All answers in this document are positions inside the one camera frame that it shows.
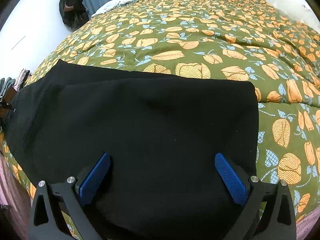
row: grey clothing pile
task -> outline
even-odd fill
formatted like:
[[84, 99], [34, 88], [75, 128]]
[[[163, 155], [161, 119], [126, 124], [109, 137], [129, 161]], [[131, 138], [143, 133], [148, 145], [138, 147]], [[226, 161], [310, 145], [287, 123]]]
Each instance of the grey clothing pile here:
[[0, 80], [0, 97], [4, 96], [5, 92], [7, 91], [8, 87], [10, 87], [10, 85], [14, 85], [14, 83], [16, 82], [15, 79], [12, 78], [7, 78], [7, 80], [4, 82], [4, 78], [2, 78]]

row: white wall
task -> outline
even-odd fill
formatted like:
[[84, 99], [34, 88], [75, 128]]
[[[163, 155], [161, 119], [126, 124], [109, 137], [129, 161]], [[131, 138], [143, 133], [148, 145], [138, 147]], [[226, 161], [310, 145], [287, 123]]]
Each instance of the white wall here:
[[290, 20], [300, 21], [320, 32], [320, 22], [305, 0], [266, 0]]
[[0, 31], [0, 78], [33, 72], [70, 33], [59, 0], [20, 0]]

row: floral comforter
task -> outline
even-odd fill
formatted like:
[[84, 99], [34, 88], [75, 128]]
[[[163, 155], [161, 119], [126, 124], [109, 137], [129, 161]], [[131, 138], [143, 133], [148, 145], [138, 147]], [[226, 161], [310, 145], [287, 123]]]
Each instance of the floral comforter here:
[[[319, 205], [319, 34], [282, 17], [264, 0], [138, 0], [94, 17], [68, 36], [28, 84], [59, 58], [129, 71], [251, 81], [259, 102], [257, 176], [263, 182], [288, 182], [297, 221]], [[208, 100], [219, 103], [219, 98]], [[235, 107], [241, 98], [229, 100], [220, 107]], [[35, 187], [3, 134], [0, 140], [9, 167], [34, 197]]]

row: hanging clothes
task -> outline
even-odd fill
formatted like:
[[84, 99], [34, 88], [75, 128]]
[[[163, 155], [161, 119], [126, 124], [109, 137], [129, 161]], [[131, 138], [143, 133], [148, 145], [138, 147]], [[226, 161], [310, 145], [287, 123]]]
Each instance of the hanging clothes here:
[[22, 69], [17, 77], [16, 82], [14, 83], [13, 88], [16, 91], [19, 91], [21, 88], [23, 88], [30, 75], [30, 70]]
[[1, 88], [0, 96], [4, 96], [5, 92], [7, 91], [7, 88], [10, 87], [11, 85], [14, 85], [15, 82], [16, 82], [15, 79], [8, 77]]
[[[230, 97], [243, 100], [225, 107]], [[250, 82], [59, 60], [12, 105], [4, 134], [34, 185], [62, 182], [104, 152], [111, 156], [111, 173], [85, 208], [111, 239], [219, 239], [242, 208], [217, 173], [215, 154], [256, 174], [259, 117]]]
[[60, 0], [60, 15], [63, 23], [68, 27], [79, 29], [89, 21], [88, 13], [82, 2], [83, 0]]

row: pink fabric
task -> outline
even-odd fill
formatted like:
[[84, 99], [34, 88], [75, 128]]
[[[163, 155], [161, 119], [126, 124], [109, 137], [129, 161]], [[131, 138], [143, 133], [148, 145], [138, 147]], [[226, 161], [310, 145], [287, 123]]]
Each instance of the pink fabric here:
[[15, 179], [0, 153], [0, 204], [9, 205], [10, 223], [22, 240], [28, 239], [28, 217], [31, 209], [27, 191]]
[[24, 73], [26, 72], [27, 70], [26, 69], [22, 69], [20, 72], [19, 72], [19, 76], [17, 77], [16, 79], [16, 82], [13, 86], [13, 88], [18, 91], [18, 88], [19, 88], [19, 85], [22, 83], [22, 79], [24, 77]]
[[297, 240], [303, 240], [309, 234], [320, 217], [320, 205], [297, 224]]

